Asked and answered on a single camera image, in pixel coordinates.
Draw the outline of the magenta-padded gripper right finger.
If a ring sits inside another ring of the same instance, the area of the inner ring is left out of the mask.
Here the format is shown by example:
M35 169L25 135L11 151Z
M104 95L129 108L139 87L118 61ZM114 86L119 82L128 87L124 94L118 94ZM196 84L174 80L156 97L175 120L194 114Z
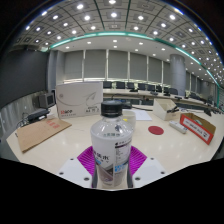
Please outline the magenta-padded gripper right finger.
M140 188L166 176L163 166L154 157L147 157L132 146L127 173L127 186Z

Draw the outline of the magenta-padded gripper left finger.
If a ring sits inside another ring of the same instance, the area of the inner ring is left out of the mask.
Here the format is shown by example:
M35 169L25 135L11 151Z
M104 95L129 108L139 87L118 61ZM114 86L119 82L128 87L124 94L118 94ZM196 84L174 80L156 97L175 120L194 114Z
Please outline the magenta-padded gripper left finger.
M68 159L57 175L84 188L97 187L97 171L93 148L88 147L78 157Z

